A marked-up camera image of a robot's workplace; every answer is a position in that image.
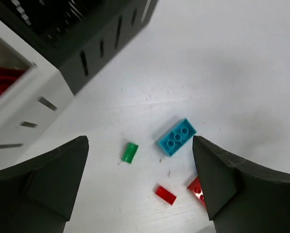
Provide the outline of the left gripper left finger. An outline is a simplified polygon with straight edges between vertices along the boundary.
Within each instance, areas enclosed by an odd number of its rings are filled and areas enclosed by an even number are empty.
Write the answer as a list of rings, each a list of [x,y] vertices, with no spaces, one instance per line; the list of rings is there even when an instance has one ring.
[[[0,170],[0,233],[62,233],[70,220],[89,141],[79,136]]]

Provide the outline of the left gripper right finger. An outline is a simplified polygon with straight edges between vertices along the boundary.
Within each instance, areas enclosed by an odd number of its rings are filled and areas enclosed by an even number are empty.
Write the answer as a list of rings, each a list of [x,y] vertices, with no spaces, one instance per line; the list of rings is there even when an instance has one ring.
[[[193,156],[218,233],[290,233],[290,174],[230,153],[202,136]]]

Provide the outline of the small green lego piece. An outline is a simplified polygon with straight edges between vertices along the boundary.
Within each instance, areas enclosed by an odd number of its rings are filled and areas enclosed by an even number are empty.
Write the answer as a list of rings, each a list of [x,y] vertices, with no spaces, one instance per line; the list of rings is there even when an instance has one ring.
[[[132,160],[133,160],[133,158],[138,150],[138,147],[139,147],[138,145],[129,142],[126,146],[126,150],[125,150],[121,160],[123,162],[131,164]]]

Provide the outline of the red round flower lego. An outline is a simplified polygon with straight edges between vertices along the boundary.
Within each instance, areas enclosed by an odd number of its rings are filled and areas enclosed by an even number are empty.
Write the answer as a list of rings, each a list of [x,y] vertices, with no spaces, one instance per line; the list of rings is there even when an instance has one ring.
[[[25,72],[25,69],[0,67],[0,95],[2,95]]]

